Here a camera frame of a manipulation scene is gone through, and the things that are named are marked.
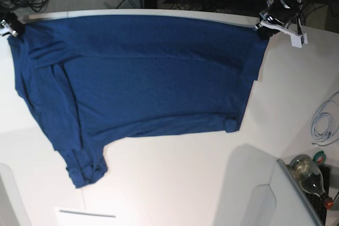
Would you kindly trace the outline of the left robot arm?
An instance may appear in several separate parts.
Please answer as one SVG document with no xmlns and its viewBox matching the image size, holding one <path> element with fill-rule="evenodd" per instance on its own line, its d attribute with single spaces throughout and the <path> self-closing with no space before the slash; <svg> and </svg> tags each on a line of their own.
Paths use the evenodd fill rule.
<svg viewBox="0 0 339 226">
<path fill-rule="evenodd" d="M 307 33 L 301 28 L 301 15 L 312 1 L 267 0 L 267 7 L 260 12 L 260 21 L 254 26 L 255 31 L 263 40 L 282 32 L 290 37 L 292 46 L 302 48 L 308 43 L 308 39 Z"/>
</svg>

